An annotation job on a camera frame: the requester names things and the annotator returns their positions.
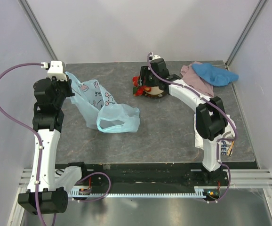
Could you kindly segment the red lychee bunch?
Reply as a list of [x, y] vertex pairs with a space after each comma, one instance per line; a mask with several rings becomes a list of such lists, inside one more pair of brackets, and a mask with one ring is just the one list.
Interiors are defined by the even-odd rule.
[[134, 96], [142, 96], [144, 92], [150, 92], [152, 90], [151, 87], [148, 87], [148, 86], [140, 86], [138, 84], [138, 79], [139, 79], [139, 76], [135, 76], [133, 77], [132, 79], [132, 82], [133, 82], [133, 95]]

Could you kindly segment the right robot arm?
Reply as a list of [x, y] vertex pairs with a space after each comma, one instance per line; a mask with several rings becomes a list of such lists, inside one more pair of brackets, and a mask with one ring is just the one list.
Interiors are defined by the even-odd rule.
[[203, 139], [204, 157], [201, 180], [212, 185], [218, 180], [220, 168], [219, 141], [227, 127], [227, 115], [221, 98], [210, 98], [186, 84], [178, 75], [170, 74], [163, 58], [149, 54], [147, 66], [142, 66], [137, 85], [147, 97], [171, 95], [195, 112], [195, 128]]

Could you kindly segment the light blue plastic bag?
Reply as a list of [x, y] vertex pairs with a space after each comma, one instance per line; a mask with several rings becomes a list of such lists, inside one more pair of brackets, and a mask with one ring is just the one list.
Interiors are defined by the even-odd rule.
[[86, 121], [86, 126], [103, 133], [135, 133], [140, 125], [140, 110], [126, 104], [118, 104], [113, 95], [98, 80], [81, 82], [72, 73], [74, 96], [70, 101]]

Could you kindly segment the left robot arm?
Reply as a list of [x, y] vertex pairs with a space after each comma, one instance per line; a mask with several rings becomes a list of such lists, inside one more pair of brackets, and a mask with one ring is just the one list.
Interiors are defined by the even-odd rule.
[[83, 162], [66, 164], [61, 176], [55, 177], [56, 150], [64, 120], [62, 106], [66, 98], [74, 96], [71, 83], [69, 78], [59, 81], [52, 77], [33, 86], [36, 102], [32, 120], [35, 132], [32, 175], [27, 191], [18, 196], [18, 204], [34, 215], [64, 213], [72, 188], [88, 182]]

